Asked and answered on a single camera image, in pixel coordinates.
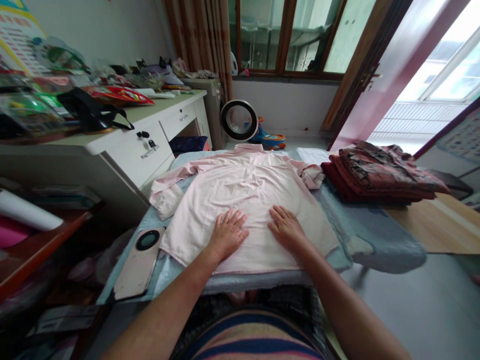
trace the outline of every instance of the white desk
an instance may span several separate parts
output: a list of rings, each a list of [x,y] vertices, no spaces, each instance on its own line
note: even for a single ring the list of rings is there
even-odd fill
[[[135,226],[149,207],[152,182],[168,171],[174,160],[168,141],[181,135],[207,136],[204,90],[155,100],[153,106],[125,109],[134,130],[105,134],[78,134],[39,145],[0,145],[0,176],[26,187],[87,185],[106,201],[99,216],[123,228]],[[117,122],[125,122],[117,115]],[[148,132],[158,149],[151,151],[137,132]]]

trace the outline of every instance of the desk drawer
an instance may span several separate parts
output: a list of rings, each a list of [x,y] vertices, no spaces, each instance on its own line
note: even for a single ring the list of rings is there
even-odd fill
[[[189,104],[175,111],[174,114],[160,119],[160,124],[167,140],[171,141],[196,117],[194,105]]]
[[[139,138],[138,132],[147,132],[149,138]],[[153,140],[158,146],[156,150],[151,150],[149,140]],[[172,154],[172,149],[160,123],[153,120],[143,126],[135,125],[135,130],[123,132],[118,144],[107,150],[107,153],[137,188],[140,188]]]

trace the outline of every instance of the wooden shelf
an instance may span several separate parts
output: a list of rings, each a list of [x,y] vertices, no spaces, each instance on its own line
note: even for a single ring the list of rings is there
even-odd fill
[[[8,258],[0,261],[0,304],[103,205],[100,202],[90,210],[51,210],[64,220],[62,225],[5,249]]]

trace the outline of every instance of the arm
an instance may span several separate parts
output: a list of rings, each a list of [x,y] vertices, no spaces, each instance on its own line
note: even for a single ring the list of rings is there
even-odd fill
[[[270,209],[268,227],[310,275],[341,348],[349,359],[411,359],[397,338],[307,239],[295,215]]]
[[[219,263],[249,235],[247,219],[230,209],[217,217],[210,242],[196,259],[153,300],[103,355],[105,360],[168,359],[207,281]]]

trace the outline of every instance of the paper roll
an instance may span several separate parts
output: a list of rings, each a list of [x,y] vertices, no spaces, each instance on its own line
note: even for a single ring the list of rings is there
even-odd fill
[[[53,230],[64,222],[61,218],[1,188],[0,215],[41,231]]]

